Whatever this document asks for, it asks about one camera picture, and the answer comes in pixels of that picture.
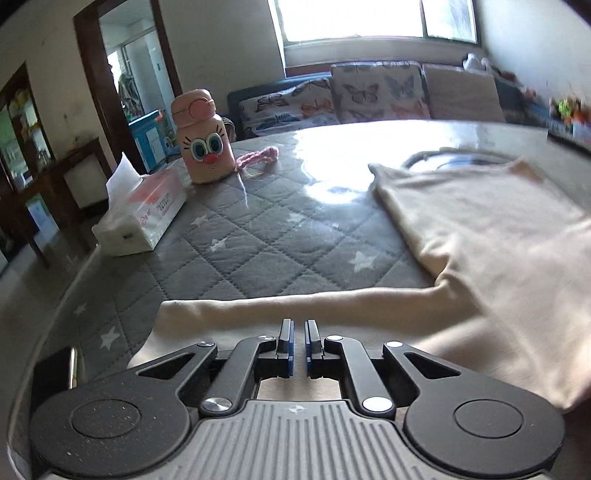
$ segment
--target pink water bottle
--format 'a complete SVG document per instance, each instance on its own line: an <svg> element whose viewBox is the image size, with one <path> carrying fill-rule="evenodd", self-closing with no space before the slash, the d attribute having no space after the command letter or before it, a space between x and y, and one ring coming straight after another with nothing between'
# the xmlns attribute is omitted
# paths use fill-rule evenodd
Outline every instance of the pink water bottle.
<svg viewBox="0 0 591 480"><path fill-rule="evenodd" d="M236 169L222 117L207 90L193 90L172 103L177 139L193 183L210 183Z"/></svg>

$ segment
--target cushion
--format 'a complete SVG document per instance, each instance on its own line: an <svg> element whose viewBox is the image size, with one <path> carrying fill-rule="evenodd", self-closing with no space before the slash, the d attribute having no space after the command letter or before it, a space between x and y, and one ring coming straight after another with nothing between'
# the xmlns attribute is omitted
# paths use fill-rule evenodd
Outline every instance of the cushion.
<svg viewBox="0 0 591 480"><path fill-rule="evenodd" d="M491 75L429 64L423 66L423 72L434 119L505 123Z"/></svg>
<svg viewBox="0 0 591 480"><path fill-rule="evenodd" d="M525 98L519 87L509 80L495 77L496 92L508 124L525 125Z"/></svg>
<svg viewBox="0 0 591 480"><path fill-rule="evenodd" d="M328 79L308 80L277 93L243 100L239 106L247 138L339 123Z"/></svg>
<svg viewBox="0 0 591 480"><path fill-rule="evenodd" d="M431 118L416 62L345 63L330 72L341 123Z"/></svg>

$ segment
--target doorway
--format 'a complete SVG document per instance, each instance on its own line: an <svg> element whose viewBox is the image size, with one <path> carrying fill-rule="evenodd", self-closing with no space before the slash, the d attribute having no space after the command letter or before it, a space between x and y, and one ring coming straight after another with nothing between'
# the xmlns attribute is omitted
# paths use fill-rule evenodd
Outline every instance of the doorway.
<svg viewBox="0 0 591 480"><path fill-rule="evenodd" d="M99 19L113 83L148 172L178 158L173 89L150 0L126 0Z"/></svg>
<svg viewBox="0 0 591 480"><path fill-rule="evenodd" d="M180 157L171 103L181 94L158 0L96 0L74 18L109 145L141 173Z"/></svg>

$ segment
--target butterfly pillow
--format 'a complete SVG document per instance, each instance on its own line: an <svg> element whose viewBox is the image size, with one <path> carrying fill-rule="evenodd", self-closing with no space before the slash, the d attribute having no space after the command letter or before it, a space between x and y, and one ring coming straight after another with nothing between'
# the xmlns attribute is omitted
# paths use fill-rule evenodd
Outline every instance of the butterfly pillow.
<svg viewBox="0 0 591 480"><path fill-rule="evenodd" d="M429 118L418 63L349 63L331 73L341 123Z"/></svg>
<svg viewBox="0 0 591 480"><path fill-rule="evenodd" d="M337 124L328 79L308 80L240 103L248 137Z"/></svg>
<svg viewBox="0 0 591 480"><path fill-rule="evenodd" d="M429 119L429 108L421 67L413 62L390 62L385 67L384 84L387 91L389 119Z"/></svg>

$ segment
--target toy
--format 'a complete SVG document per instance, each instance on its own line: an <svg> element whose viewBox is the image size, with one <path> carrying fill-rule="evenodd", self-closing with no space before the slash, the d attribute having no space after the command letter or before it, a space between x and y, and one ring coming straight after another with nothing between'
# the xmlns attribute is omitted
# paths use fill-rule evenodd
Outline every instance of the toy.
<svg viewBox="0 0 591 480"><path fill-rule="evenodd" d="M573 123L586 124L590 120L590 111L579 98L575 96L568 96L560 102L556 103L556 111L558 117L565 125L572 125ZM553 105L550 103L550 111L552 112Z"/></svg>
<svg viewBox="0 0 591 480"><path fill-rule="evenodd" d="M259 161L277 161L279 151L275 147L234 159L226 127L207 90L192 90L176 97L171 109L181 154L193 183L220 180Z"/></svg>

